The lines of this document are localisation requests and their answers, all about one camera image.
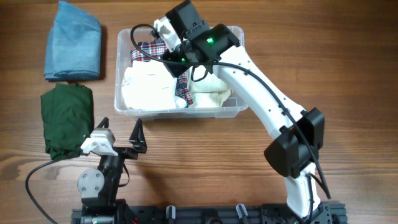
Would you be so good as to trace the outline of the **plaid cloth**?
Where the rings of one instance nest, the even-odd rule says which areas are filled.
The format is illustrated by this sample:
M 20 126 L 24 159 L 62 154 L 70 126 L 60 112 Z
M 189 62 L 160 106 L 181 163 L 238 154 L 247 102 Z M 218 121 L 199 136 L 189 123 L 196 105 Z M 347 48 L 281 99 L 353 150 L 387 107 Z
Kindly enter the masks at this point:
M 153 40 L 152 42 L 138 42 L 140 49 L 148 53 L 150 56 L 157 59 L 161 59 L 163 53 L 168 49 L 165 42 L 162 39 Z M 149 62 L 151 59 L 142 54 L 137 49 L 130 52 L 131 63 L 133 62 Z M 187 72 L 182 73 L 177 78 L 177 84 L 175 87 L 175 96 L 184 99 L 187 103 L 186 107 L 193 104 L 193 96 L 188 89 L 188 74 Z

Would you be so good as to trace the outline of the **dark green cloth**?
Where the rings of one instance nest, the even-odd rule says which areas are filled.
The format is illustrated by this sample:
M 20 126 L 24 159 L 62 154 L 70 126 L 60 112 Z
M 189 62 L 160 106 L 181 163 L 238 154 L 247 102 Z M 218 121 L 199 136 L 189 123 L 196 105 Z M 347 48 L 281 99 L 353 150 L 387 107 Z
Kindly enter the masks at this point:
M 77 83 L 58 83 L 40 100 L 45 152 L 52 160 L 82 155 L 81 145 L 94 128 L 92 90 Z

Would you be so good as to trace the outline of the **white cloth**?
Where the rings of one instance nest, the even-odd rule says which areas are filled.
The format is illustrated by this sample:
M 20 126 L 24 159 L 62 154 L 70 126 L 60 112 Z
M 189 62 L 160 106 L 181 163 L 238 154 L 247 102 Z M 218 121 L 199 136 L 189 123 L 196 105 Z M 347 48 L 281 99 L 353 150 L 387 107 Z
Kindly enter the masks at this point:
M 125 69 L 121 94 L 127 108 L 134 110 L 168 110 L 187 106 L 175 94 L 177 79 L 164 64 L 155 60 L 134 61 Z

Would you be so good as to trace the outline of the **cream cloth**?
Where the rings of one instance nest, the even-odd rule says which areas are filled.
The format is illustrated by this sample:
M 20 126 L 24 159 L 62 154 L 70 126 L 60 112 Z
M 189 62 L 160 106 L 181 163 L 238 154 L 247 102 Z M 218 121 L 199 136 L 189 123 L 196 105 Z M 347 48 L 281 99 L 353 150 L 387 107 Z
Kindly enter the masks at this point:
M 189 108 L 219 108 L 230 97 L 231 89 L 214 74 L 199 82 L 188 81 L 193 103 Z

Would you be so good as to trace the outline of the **clear plastic storage container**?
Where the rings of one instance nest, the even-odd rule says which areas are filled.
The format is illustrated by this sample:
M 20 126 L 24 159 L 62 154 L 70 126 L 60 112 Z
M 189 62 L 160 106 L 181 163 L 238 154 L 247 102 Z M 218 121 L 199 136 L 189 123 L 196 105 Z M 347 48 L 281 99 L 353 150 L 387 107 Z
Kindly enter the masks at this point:
M 121 94 L 122 80 L 125 69 L 131 66 L 131 51 L 135 49 L 131 43 L 130 29 L 123 29 L 118 34 L 116 54 L 116 78 L 114 91 L 114 109 L 117 113 L 133 118 L 153 119 L 183 119 L 183 118 L 234 118 L 248 108 L 245 101 L 236 93 L 220 108 L 182 108 L 173 110 L 134 110 L 126 107 Z

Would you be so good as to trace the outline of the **blue towel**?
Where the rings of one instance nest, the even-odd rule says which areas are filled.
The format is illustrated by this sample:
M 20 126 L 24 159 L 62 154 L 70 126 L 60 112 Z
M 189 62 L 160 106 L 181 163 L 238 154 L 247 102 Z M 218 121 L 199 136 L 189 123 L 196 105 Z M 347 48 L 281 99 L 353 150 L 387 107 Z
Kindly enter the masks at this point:
M 66 1 L 60 1 L 47 38 L 45 80 L 57 82 L 99 78 L 101 38 L 101 25 L 96 17 Z

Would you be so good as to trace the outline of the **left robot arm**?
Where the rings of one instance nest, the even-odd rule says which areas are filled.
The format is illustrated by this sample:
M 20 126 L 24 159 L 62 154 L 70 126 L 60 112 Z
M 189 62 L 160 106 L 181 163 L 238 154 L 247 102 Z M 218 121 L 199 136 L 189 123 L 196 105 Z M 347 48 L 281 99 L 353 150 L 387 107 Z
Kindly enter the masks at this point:
M 81 210 L 73 210 L 72 223 L 139 223 L 137 215 L 124 199 L 117 199 L 122 173 L 128 173 L 125 160 L 136 160 L 147 152 L 142 120 L 138 119 L 129 137 L 131 147 L 117 147 L 116 138 L 109 129 L 109 119 L 104 118 L 81 145 L 84 154 L 100 156 L 95 169 L 85 170 L 78 178 L 81 193 Z

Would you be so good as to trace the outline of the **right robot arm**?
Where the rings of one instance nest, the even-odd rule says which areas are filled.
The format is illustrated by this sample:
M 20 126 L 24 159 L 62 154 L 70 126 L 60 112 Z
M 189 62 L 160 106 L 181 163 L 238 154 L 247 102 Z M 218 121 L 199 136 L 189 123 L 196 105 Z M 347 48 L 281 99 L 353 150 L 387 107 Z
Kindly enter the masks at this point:
M 253 110 L 273 139 L 264 156 L 284 177 L 288 208 L 300 223 L 312 223 L 320 206 L 316 187 L 330 195 L 318 161 L 325 128 L 320 110 L 307 111 L 283 94 L 251 60 L 239 38 L 224 24 L 210 27 L 191 1 L 156 20 L 154 34 L 168 48 L 162 59 L 173 76 L 203 66 Z

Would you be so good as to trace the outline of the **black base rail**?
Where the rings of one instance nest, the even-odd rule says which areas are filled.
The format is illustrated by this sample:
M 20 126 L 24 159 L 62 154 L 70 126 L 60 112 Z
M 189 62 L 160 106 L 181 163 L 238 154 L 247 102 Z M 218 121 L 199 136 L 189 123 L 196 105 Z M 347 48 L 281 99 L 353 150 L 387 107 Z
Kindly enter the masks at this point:
M 131 223 L 300 223 L 286 204 L 229 207 L 130 207 Z M 312 223 L 347 224 L 346 206 L 322 202 L 312 212 Z

